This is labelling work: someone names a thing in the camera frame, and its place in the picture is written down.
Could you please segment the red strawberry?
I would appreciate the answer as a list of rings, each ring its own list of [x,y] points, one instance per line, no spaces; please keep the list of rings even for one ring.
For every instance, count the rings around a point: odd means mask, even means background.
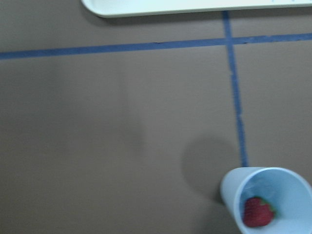
[[[248,198],[244,204],[242,221],[250,228],[264,227],[275,217],[275,210],[270,203],[260,197]]]

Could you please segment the light blue plastic cup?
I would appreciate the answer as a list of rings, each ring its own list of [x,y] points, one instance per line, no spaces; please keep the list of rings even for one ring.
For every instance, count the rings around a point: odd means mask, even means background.
[[[223,177],[220,193],[229,213],[243,234],[310,234],[312,188],[299,174],[279,167],[235,168]],[[268,202],[275,216],[264,227],[248,227],[242,219],[248,198]]]

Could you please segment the cream bear tray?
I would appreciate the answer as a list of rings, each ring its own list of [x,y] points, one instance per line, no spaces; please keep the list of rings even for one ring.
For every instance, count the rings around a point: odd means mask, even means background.
[[[153,16],[223,10],[310,7],[310,0],[82,0],[102,18]]]

